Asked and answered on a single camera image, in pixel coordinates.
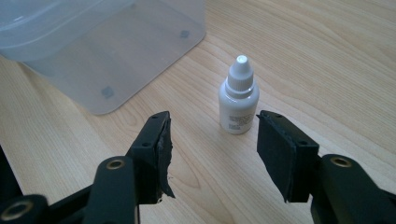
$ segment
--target plastic storage box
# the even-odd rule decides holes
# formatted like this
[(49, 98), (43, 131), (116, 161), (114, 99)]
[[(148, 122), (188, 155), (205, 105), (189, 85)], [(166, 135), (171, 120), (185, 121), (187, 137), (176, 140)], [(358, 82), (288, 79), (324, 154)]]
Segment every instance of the plastic storage box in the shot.
[(105, 114), (199, 43), (204, 15), (204, 0), (3, 0), (0, 54)]

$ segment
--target screw hole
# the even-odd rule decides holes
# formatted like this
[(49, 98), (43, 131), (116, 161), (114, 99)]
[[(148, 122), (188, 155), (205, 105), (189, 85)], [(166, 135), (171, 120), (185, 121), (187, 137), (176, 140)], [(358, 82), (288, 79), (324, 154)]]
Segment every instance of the screw hole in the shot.
[(1, 220), (10, 221), (22, 217), (33, 208), (31, 201), (15, 202), (8, 207), (2, 214)]
[(107, 163), (106, 168), (108, 170), (117, 170), (125, 165), (125, 162), (122, 160), (114, 160)]
[(341, 157), (332, 157), (330, 159), (330, 161), (337, 166), (341, 166), (341, 167), (345, 167), (345, 168), (352, 166), (352, 163), (350, 161), (348, 161), (344, 158), (341, 158)]

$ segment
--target white plastic bottle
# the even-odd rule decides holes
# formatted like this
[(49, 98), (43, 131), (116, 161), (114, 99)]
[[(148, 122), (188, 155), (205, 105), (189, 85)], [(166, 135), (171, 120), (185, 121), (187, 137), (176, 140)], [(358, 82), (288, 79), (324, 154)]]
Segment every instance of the white plastic bottle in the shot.
[(230, 67), (219, 89), (221, 127), (232, 134), (247, 132), (252, 125), (260, 90), (253, 78), (248, 57), (240, 55)]

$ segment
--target bottle cap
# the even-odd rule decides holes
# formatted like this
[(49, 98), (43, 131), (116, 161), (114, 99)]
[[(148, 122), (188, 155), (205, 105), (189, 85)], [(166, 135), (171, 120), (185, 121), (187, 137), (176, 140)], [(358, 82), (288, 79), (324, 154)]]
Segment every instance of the bottle cap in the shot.
[(239, 55), (231, 65), (228, 78), (228, 86), (233, 91), (247, 91), (253, 85), (253, 68), (248, 62), (248, 57)]

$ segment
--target wooden table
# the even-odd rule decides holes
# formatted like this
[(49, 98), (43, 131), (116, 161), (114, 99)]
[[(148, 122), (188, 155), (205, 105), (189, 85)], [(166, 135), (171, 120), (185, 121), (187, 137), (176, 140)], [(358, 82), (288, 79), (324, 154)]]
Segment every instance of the wooden table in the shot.
[(124, 155), (146, 119), (169, 110), (170, 185), (177, 198), (142, 206), (143, 223), (312, 223), (286, 204), (242, 135), (219, 126), (218, 89), (246, 54), (257, 108), (288, 117), (396, 193), (396, 2), (206, 1), (206, 37), (117, 111), (94, 116), (19, 63), (0, 59), (0, 143), (25, 194), (57, 202)]

